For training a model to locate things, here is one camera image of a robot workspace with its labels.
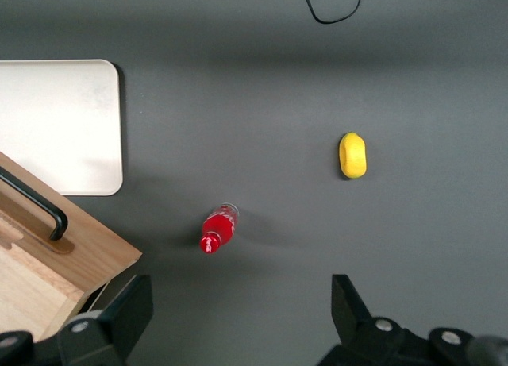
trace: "wooden crate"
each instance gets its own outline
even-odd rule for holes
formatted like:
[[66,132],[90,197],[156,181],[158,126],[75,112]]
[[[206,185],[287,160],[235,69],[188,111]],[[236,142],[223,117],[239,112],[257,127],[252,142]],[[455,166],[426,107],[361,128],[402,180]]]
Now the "wooden crate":
[[40,341],[141,252],[1,152],[0,167],[68,219],[51,241],[54,218],[0,179],[0,333],[28,330]]

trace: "metal screw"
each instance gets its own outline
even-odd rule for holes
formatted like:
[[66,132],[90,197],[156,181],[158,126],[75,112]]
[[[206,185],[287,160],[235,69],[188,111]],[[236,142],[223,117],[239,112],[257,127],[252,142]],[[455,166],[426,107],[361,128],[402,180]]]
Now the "metal screw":
[[462,343],[459,336],[449,331],[443,332],[441,338],[444,342],[448,342],[451,345],[460,345]]
[[387,320],[378,320],[375,322],[375,327],[383,332],[390,332],[394,327]]
[[16,336],[4,338],[3,340],[0,341],[0,348],[8,348],[9,346],[14,345],[18,341],[19,338],[17,338]]
[[71,327],[72,333],[80,333],[83,332],[88,327],[88,321],[80,322]]

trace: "bottle label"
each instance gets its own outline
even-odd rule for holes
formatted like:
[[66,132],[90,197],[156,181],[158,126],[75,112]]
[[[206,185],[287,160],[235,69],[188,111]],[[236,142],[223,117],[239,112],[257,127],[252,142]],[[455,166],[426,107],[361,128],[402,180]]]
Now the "bottle label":
[[235,233],[235,225],[237,224],[237,210],[234,210],[231,206],[224,204],[218,207],[209,217],[211,219],[216,216],[222,216],[228,218],[231,222],[231,235]]
[[212,240],[209,237],[206,238],[206,251],[212,252]]

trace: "black clamp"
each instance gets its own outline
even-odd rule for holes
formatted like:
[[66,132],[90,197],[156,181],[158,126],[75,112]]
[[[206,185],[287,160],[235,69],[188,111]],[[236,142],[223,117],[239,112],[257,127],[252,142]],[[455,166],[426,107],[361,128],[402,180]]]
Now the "black clamp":
[[372,317],[346,275],[334,275],[332,318],[341,339],[318,366],[508,366],[508,341],[437,328],[425,340]]

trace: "bottle cap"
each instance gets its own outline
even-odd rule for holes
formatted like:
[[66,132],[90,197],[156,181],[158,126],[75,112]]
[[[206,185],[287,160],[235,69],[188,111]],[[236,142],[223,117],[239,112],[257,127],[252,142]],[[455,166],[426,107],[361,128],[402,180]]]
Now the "bottle cap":
[[216,233],[205,233],[199,246],[203,252],[214,253],[221,246],[221,238]]

